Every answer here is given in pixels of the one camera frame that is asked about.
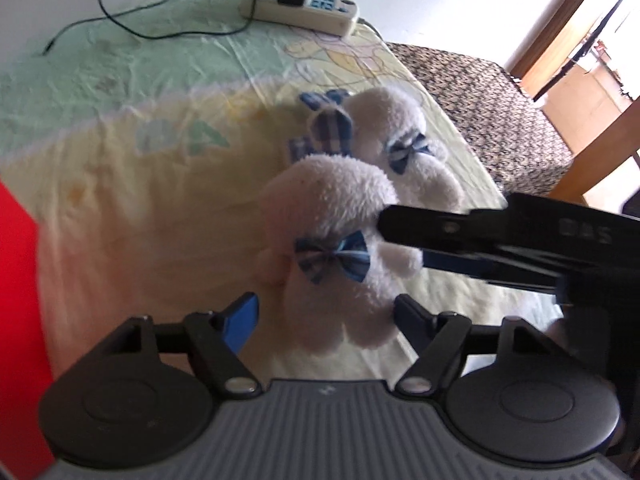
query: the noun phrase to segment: plush toy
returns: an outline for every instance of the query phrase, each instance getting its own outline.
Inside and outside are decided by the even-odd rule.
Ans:
[[[429,139],[418,104],[396,88],[372,88],[350,96],[344,90],[300,95],[313,110],[309,135],[289,141],[289,160],[309,153],[339,153],[373,164],[394,184],[399,203],[457,212],[462,186],[446,166],[442,142]]]
[[[307,156],[262,191],[268,248],[258,255],[257,277],[284,284],[284,314],[304,348],[329,352],[345,330],[365,348],[395,335],[398,278],[422,267],[421,251],[377,232],[379,213],[397,202],[380,168],[340,155]]]

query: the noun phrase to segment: black plastic disc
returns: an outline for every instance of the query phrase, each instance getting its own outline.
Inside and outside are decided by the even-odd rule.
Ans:
[[[542,355],[521,355],[458,379],[447,392],[446,412],[478,446],[544,463],[599,450],[620,416],[601,379],[569,359]]]
[[[78,465],[131,468],[188,446],[208,426],[213,401],[196,378],[136,354],[72,368],[40,403],[54,454]]]

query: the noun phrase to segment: black pole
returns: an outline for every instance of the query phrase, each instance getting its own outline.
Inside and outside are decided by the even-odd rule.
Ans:
[[[607,26],[607,23],[609,23],[609,20],[611,19],[611,17],[613,16],[613,14],[616,12],[616,10],[618,10],[618,7],[620,6],[620,4],[622,3],[623,0],[617,0],[616,4],[611,7],[611,10],[607,13],[607,15],[600,21],[600,23],[598,24],[598,26],[595,28],[595,30],[589,35],[589,37],[587,38],[587,40],[584,42],[583,46],[580,48],[580,50],[578,50],[578,52],[575,53],[575,55],[569,60],[567,61],[564,66],[560,69],[560,72],[558,72],[555,76],[553,76],[551,78],[551,80],[542,87],[542,89],[540,90],[540,92],[538,92],[535,97],[533,98],[533,102],[536,102],[538,99],[540,99],[544,94],[546,94],[547,92],[549,92],[549,90],[551,90],[553,88],[553,86],[555,86],[555,84],[560,81],[567,72],[569,72],[569,70],[571,70],[575,64],[582,59],[587,53],[588,51],[591,49],[591,47],[593,46],[593,43],[596,42],[596,40],[598,39],[598,37],[600,36],[600,34],[602,33],[602,31],[604,30],[604,28]]]

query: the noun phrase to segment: wooden beam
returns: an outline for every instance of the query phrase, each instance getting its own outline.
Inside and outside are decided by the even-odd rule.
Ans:
[[[562,2],[558,10],[556,10],[556,13],[551,17],[540,34],[538,34],[537,38],[511,69],[511,75],[524,79],[524,76],[532,69],[535,62],[539,60],[545,53],[545,50],[551,46],[551,43],[558,34],[560,34],[564,26],[569,23],[569,20],[583,1],[584,0],[564,0]]]
[[[580,203],[582,196],[640,150],[640,100],[578,153],[550,198]]]

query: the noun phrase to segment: metal screw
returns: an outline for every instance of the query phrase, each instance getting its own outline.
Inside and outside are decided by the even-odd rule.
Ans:
[[[424,377],[407,377],[400,381],[400,389],[406,394],[426,394],[432,387],[431,381]]]
[[[453,233],[457,233],[460,231],[460,224],[458,222],[447,221],[442,225],[444,232],[452,235]]]
[[[257,388],[258,383],[249,377],[232,377],[225,383],[225,390],[237,395],[252,394]]]

